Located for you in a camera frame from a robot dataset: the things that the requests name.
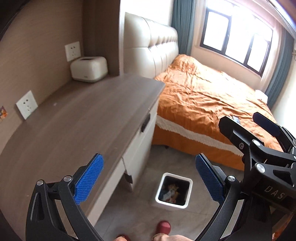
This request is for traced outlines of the trash inside bin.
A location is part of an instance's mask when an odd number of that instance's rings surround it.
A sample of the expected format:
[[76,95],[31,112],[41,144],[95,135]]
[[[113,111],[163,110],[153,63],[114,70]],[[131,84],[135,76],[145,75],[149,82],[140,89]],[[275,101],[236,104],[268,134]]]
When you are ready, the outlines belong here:
[[165,186],[159,193],[159,200],[163,202],[168,202],[176,204],[179,192],[177,192],[178,186],[175,184],[170,184]]

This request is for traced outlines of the black phone on bed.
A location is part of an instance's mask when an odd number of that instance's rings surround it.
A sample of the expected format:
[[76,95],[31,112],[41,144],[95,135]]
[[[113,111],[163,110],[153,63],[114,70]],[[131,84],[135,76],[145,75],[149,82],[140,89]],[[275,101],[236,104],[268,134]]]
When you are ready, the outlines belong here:
[[238,117],[236,117],[236,116],[232,116],[232,119],[233,119],[236,123],[240,124],[240,120],[239,120]]

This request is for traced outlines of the white pillow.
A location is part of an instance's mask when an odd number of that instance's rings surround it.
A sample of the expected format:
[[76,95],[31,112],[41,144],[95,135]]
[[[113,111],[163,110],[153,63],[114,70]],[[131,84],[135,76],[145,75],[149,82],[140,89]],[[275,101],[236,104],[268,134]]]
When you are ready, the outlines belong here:
[[255,97],[261,101],[263,101],[265,104],[268,102],[268,96],[263,93],[261,90],[256,89],[255,90]]

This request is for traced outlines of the teal right curtain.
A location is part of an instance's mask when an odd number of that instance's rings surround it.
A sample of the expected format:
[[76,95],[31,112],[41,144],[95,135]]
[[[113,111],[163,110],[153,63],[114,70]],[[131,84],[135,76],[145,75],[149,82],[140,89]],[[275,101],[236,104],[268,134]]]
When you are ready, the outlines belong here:
[[267,106],[270,109],[272,109],[276,103],[288,76],[290,64],[292,62],[293,44],[294,39],[292,35],[287,30],[283,30],[280,43],[280,52],[275,70],[265,91],[265,94],[268,96]]

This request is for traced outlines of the teal curtain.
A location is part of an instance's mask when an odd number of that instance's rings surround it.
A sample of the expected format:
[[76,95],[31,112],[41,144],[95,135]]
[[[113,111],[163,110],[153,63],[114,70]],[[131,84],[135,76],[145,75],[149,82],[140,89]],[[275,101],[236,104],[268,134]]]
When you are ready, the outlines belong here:
[[194,37],[195,9],[195,0],[174,1],[171,26],[176,29],[178,34],[180,54],[191,54]]
[[293,44],[294,39],[292,35],[287,30],[283,30],[280,43],[280,52],[275,70],[265,91],[265,94],[268,96],[267,106],[270,109],[272,109],[276,103],[288,76],[290,64],[292,62]]

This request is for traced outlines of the right leg pink trousers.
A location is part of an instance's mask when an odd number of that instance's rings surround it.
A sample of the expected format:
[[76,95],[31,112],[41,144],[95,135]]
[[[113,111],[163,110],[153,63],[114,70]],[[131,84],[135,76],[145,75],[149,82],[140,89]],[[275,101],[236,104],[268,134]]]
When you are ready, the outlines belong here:
[[167,235],[164,233],[155,234],[152,241],[193,241],[183,235]]

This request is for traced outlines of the red right slipper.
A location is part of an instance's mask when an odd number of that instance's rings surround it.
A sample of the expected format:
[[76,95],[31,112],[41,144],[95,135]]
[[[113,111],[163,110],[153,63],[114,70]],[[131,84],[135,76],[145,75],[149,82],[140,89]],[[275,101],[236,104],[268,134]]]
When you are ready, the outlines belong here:
[[171,232],[171,224],[168,221],[162,220],[157,224],[156,235],[159,235],[159,234],[169,235],[170,232]]

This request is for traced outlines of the bed with orange cover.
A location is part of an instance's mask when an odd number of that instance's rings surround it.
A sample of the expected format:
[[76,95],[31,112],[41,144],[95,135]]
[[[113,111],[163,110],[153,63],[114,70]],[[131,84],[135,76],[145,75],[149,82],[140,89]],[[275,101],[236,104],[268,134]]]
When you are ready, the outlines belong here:
[[270,120],[273,114],[243,82],[187,55],[177,56],[156,79],[165,88],[159,97],[154,145],[191,155],[203,153],[210,161],[243,170],[242,152],[219,131],[220,119],[228,116],[266,147],[281,149],[276,138],[253,121],[256,112]]

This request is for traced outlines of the dark framed window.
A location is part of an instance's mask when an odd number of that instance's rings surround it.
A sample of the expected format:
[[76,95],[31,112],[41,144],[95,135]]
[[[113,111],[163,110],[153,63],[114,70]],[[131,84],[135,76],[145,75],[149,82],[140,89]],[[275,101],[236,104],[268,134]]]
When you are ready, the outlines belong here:
[[207,4],[200,46],[262,75],[273,40],[272,27],[236,4]]

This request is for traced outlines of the beige padded headboard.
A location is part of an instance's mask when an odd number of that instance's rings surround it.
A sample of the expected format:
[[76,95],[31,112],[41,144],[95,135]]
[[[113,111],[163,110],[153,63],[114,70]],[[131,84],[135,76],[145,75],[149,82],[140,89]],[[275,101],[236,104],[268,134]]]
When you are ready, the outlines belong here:
[[165,72],[179,54],[176,29],[130,13],[123,43],[124,73],[146,78]]

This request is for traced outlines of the teal left curtain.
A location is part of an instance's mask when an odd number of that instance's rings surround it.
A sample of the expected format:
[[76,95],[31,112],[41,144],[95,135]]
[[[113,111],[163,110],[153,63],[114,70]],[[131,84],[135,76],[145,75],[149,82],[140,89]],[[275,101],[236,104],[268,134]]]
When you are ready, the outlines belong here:
[[176,29],[178,34],[180,54],[191,54],[194,37],[195,9],[195,0],[174,1],[171,26]]

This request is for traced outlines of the white tissue box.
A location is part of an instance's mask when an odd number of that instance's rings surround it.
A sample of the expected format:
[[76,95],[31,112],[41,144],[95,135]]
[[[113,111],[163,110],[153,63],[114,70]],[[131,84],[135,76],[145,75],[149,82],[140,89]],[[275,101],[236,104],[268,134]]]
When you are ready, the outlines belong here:
[[70,64],[74,80],[97,82],[108,74],[107,60],[104,57],[81,57]]

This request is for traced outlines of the white wall socket near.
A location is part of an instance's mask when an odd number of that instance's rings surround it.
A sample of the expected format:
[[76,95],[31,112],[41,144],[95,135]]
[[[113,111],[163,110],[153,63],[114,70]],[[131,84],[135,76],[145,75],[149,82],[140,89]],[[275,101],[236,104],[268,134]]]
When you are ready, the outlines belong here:
[[37,108],[37,102],[33,96],[31,90],[29,90],[17,103],[16,107],[20,111],[23,119],[26,120],[31,113],[33,113]]

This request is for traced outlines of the white wall socket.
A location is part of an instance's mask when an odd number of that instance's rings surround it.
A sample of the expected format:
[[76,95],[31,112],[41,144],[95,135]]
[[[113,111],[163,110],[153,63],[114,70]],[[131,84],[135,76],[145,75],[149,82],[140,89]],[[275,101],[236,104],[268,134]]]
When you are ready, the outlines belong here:
[[23,119],[26,120],[31,113],[33,113],[37,108],[37,102],[33,96],[31,90],[29,90],[17,103],[16,107],[20,111]]
[[65,53],[68,62],[81,57],[80,42],[65,45]]

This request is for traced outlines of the white wall socket far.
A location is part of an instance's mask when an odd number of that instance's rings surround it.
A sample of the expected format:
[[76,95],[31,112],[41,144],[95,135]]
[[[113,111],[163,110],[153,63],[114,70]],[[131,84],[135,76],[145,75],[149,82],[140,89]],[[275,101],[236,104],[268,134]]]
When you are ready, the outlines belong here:
[[80,42],[65,45],[65,53],[68,62],[81,57]]

